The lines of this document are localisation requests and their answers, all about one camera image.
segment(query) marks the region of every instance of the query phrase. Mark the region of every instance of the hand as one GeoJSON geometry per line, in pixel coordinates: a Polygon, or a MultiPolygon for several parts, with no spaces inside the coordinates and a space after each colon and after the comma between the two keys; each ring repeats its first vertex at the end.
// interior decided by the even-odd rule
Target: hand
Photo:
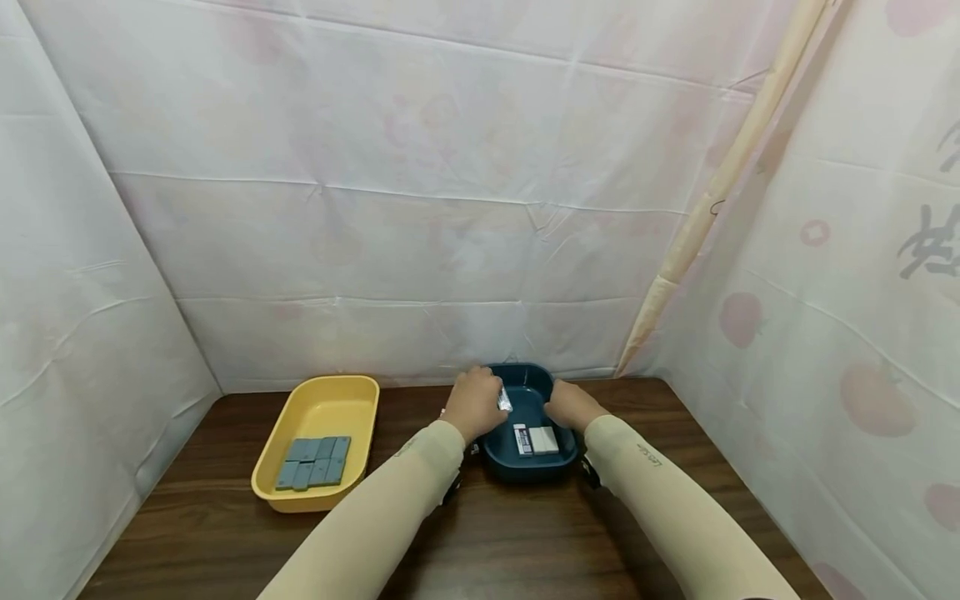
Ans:
{"type": "Polygon", "coordinates": [[[543,405],[543,410],[560,427],[580,433],[584,433],[594,419],[610,413],[580,386],[561,379],[553,382],[553,394],[550,395],[550,401],[543,405]]]}
{"type": "Polygon", "coordinates": [[[489,367],[474,367],[457,375],[440,420],[456,427],[469,445],[507,420],[507,411],[496,407],[503,382],[489,367]]]}

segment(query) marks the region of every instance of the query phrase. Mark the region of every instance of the dark blue tray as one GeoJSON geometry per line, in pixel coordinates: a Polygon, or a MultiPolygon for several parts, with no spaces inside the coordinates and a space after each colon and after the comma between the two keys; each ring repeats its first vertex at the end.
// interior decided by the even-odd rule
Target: dark blue tray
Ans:
{"type": "Polygon", "coordinates": [[[580,452],[573,432],[554,423],[543,412],[543,404],[553,392],[553,376],[540,365],[489,365],[503,380],[514,411],[507,422],[480,440],[480,449],[493,475],[505,483],[538,483],[562,476],[580,452]],[[553,427],[559,454],[521,456],[516,450],[514,424],[528,427],[553,427]]]}

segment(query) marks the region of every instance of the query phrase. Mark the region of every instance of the wooden table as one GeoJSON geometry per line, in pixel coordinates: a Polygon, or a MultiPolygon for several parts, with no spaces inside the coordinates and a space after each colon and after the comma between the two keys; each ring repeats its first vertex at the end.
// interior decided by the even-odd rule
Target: wooden table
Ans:
{"type": "MultiPolygon", "coordinates": [[[[829,600],[806,564],[666,384],[585,382],[706,488],[803,598],[829,600]]],[[[440,413],[449,388],[384,390],[370,467],[440,413]]],[[[280,515],[250,475],[286,394],[226,396],[204,418],[82,594],[84,600],[255,598],[323,515],[280,515]]],[[[428,518],[382,598],[683,598],[626,509],[579,477],[494,483],[468,459],[456,498],[428,518]]]]}

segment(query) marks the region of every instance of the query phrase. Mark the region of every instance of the white backdrop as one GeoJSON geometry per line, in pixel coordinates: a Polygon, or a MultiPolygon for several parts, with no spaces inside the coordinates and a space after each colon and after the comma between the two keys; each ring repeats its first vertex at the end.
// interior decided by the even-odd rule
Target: white backdrop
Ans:
{"type": "Polygon", "coordinates": [[[960,589],[959,12],[852,3],[632,369],[838,600],[960,589]]]}
{"type": "Polygon", "coordinates": [[[0,597],[71,597],[219,390],[15,0],[0,75],[0,597]]]}
{"type": "Polygon", "coordinates": [[[226,392],[611,374],[791,5],[25,3],[226,392]]]}
{"type": "MultiPolygon", "coordinates": [[[[71,593],[216,393],[104,165],[225,391],[609,375],[793,4],[21,3],[99,151],[4,0],[0,190],[33,200],[0,206],[0,576],[31,598],[71,593]],[[11,485],[22,432],[73,470],[11,485]],[[38,502],[70,493],[65,520],[38,502]]],[[[854,3],[631,370],[841,600],[956,589],[957,8],[854,3]]]]}

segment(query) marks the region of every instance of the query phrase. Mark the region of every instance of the gray block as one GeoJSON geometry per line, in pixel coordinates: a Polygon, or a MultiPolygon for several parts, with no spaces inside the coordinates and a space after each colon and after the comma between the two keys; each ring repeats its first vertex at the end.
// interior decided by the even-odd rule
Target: gray block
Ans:
{"type": "Polygon", "coordinates": [[[292,444],[290,444],[290,449],[287,451],[287,460],[288,461],[300,461],[302,463],[310,462],[317,455],[317,448],[314,446],[311,448],[311,442],[309,438],[296,438],[292,444]]]}
{"type": "Polygon", "coordinates": [[[310,487],[310,471],[313,463],[299,463],[294,474],[294,492],[304,492],[310,487]]]}
{"type": "Polygon", "coordinates": [[[344,461],[339,458],[331,458],[330,465],[326,468],[325,486],[339,486],[344,476],[344,461]]]}
{"type": "Polygon", "coordinates": [[[350,436],[341,436],[337,438],[336,445],[333,446],[333,452],[330,458],[336,458],[345,461],[347,459],[347,450],[350,448],[350,436]]]}
{"type": "Polygon", "coordinates": [[[313,469],[310,471],[310,483],[311,488],[316,488],[318,486],[324,485],[326,481],[326,468],[330,465],[330,459],[322,458],[313,464],[313,469]]]}
{"type": "Polygon", "coordinates": [[[337,443],[336,438],[323,438],[320,440],[320,448],[317,450],[317,460],[330,458],[333,453],[333,446],[337,443]]]}
{"type": "Polygon", "coordinates": [[[280,467],[280,475],[276,477],[276,489],[279,492],[290,490],[294,487],[294,476],[297,474],[297,467],[300,463],[297,461],[286,461],[280,467]]]}
{"type": "Polygon", "coordinates": [[[302,463],[312,463],[315,458],[317,458],[317,450],[320,449],[320,438],[310,438],[306,441],[306,446],[303,450],[303,456],[306,458],[301,458],[302,463]]]}

